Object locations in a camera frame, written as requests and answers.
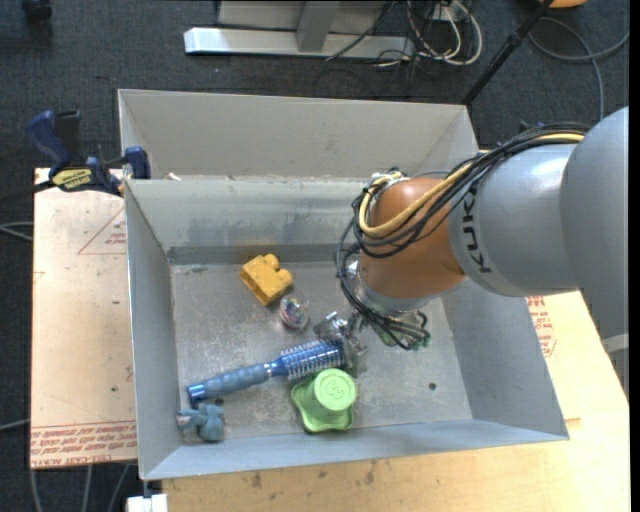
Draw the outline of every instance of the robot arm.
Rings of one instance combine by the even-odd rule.
[[[374,177],[354,202],[347,297],[406,320],[463,279],[514,297],[580,289],[601,337],[627,333],[628,116],[529,130],[442,180]]]

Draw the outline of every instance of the cardboard sheet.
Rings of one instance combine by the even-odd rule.
[[[137,457],[121,198],[35,196],[32,468]]]

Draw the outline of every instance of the black cable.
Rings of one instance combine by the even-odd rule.
[[[548,141],[548,140],[536,140],[542,135],[554,134],[554,135],[562,135],[562,134],[570,134],[570,135],[583,135],[585,132],[583,130],[578,130],[574,125],[567,126],[566,124],[554,124],[547,125],[545,127],[534,127],[525,132],[513,137],[510,141],[499,146],[498,148],[487,152],[485,154],[481,154],[471,160],[467,160],[461,164],[458,164],[450,174],[456,172],[458,169],[462,168],[463,165],[467,165],[469,162],[473,162],[472,165],[469,166],[469,169],[464,173],[461,178],[458,178],[451,186],[449,186],[440,196],[438,196],[433,204],[426,209],[426,211],[417,219],[413,224],[408,225],[410,221],[414,220],[419,211],[424,210],[423,208],[417,209],[415,212],[411,214],[402,224],[394,228],[392,231],[387,233],[383,237],[372,239],[371,237],[367,237],[360,227],[357,225],[357,222],[353,224],[353,232],[356,238],[357,243],[359,244],[362,252],[373,257],[373,258],[388,258],[398,254],[403,251],[411,244],[417,242],[418,240],[424,239],[426,236],[435,231],[436,227],[430,229],[427,234],[422,233],[426,224],[433,218],[433,216],[439,212],[443,207],[448,205],[450,201],[452,201],[461,190],[470,185],[471,183],[476,183],[476,185],[480,182],[480,180],[495,166],[495,164],[503,159],[510,158],[516,153],[524,151],[534,146],[544,145],[544,144],[558,144],[558,143],[567,143],[574,142],[571,139],[562,139],[560,138],[557,141]],[[360,206],[366,194],[376,195],[379,191],[380,187],[376,187],[375,190],[366,190],[358,196],[353,202],[354,209],[354,218],[357,219],[359,215]],[[371,250],[370,248],[380,248],[380,247],[392,247],[387,251],[379,251],[379,250]]]
[[[345,53],[347,53],[349,50],[351,50],[352,48],[354,48],[356,45],[358,45],[365,37],[367,37],[369,34],[371,34],[376,28],[378,28],[378,26],[384,21],[384,19],[389,15],[389,13],[393,10],[393,8],[396,5],[396,1],[392,1],[388,7],[387,10],[385,12],[383,12],[380,17],[377,19],[377,21],[371,25],[367,30],[365,30],[362,34],[360,34],[354,41],[352,41],[351,43],[349,43],[347,46],[345,46],[342,50],[334,53],[333,55],[331,55],[330,57],[327,57],[325,59],[325,62],[329,62],[331,60],[337,59],[342,57]]]
[[[5,203],[14,201],[16,199],[20,199],[21,197],[35,194],[37,192],[41,192],[42,190],[47,190],[55,186],[56,185],[51,183],[50,181],[45,181],[43,183],[38,183],[37,185],[31,185],[28,188],[22,188],[20,190],[16,190],[15,192],[11,192],[10,194],[5,194],[4,196],[0,196],[0,206]]]

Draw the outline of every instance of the blue clamp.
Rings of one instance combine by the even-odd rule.
[[[94,156],[87,157],[84,165],[70,165],[72,155],[56,133],[53,112],[47,110],[35,116],[27,126],[27,136],[41,153],[54,161],[49,170],[49,181],[65,192],[95,190],[122,196],[122,180],[112,175]],[[151,167],[146,152],[140,146],[126,148],[124,155],[109,163],[128,164],[128,178],[149,179]]]

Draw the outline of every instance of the wooden board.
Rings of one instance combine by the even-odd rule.
[[[630,510],[622,387],[580,295],[543,301],[555,337],[546,360],[570,440],[167,480],[170,510]]]

